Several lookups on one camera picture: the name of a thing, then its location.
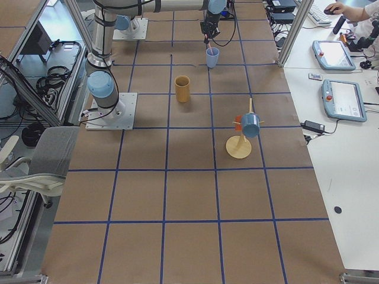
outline person's arm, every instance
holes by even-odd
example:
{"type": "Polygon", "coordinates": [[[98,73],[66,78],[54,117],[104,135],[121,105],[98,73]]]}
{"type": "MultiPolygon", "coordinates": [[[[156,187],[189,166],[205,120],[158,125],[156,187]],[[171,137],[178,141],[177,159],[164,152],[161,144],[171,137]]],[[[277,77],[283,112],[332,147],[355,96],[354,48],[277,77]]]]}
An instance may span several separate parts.
{"type": "Polygon", "coordinates": [[[334,15],[343,14],[348,20],[352,22],[360,22],[370,18],[365,9],[344,5],[341,2],[330,4],[325,9],[331,10],[334,15]]]}

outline person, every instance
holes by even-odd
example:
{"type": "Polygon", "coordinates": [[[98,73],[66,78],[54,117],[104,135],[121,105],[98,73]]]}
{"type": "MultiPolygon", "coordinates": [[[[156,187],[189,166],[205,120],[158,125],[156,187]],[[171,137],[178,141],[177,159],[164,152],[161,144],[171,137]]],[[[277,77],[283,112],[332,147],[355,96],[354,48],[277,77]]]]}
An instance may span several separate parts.
{"type": "MultiPolygon", "coordinates": [[[[346,19],[352,22],[358,22],[358,25],[353,30],[358,39],[368,37],[374,28],[372,22],[374,20],[379,21],[379,0],[366,5],[364,8],[352,7],[341,2],[335,2],[329,4],[325,10],[330,10],[334,15],[343,14],[346,19]]],[[[376,39],[373,45],[376,55],[379,56],[379,40],[376,39]]]]}

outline hand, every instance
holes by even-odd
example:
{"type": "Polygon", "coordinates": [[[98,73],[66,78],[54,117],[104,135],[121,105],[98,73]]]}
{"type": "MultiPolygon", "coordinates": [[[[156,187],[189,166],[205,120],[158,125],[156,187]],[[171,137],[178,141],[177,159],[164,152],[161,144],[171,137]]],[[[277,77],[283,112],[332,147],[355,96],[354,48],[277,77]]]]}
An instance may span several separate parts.
{"type": "Polygon", "coordinates": [[[340,15],[346,10],[346,6],[341,2],[335,2],[333,4],[329,4],[325,10],[330,10],[333,15],[340,15]]]}

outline computer mouse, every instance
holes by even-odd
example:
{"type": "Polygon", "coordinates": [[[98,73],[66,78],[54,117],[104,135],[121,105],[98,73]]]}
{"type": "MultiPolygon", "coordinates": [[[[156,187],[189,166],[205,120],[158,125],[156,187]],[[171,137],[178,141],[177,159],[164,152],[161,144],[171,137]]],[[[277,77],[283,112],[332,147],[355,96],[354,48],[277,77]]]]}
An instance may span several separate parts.
{"type": "Polygon", "coordinates": [[[339,10],[339,8],[335,8],[333,11],[330,9],[325,9],[324,14],[326,15],[334,15],[334,11],[339,10]]]}

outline tablet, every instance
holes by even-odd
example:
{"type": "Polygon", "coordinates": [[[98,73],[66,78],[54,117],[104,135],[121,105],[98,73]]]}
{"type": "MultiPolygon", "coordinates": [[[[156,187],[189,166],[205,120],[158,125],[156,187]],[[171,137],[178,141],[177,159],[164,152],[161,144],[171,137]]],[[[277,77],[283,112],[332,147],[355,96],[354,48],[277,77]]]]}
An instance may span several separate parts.
{"type": "Polygon", "coordinates": [[[358,122],[367,120],[357,83],[326,79],[322,84],[322,99],[328,117],[358,122]]]}
{"type": "Polygon", "coordinates": [[[355,69],[351,57],[341,41],[315,40],[314,55],[324,70],[350,71],[355,69]]]}

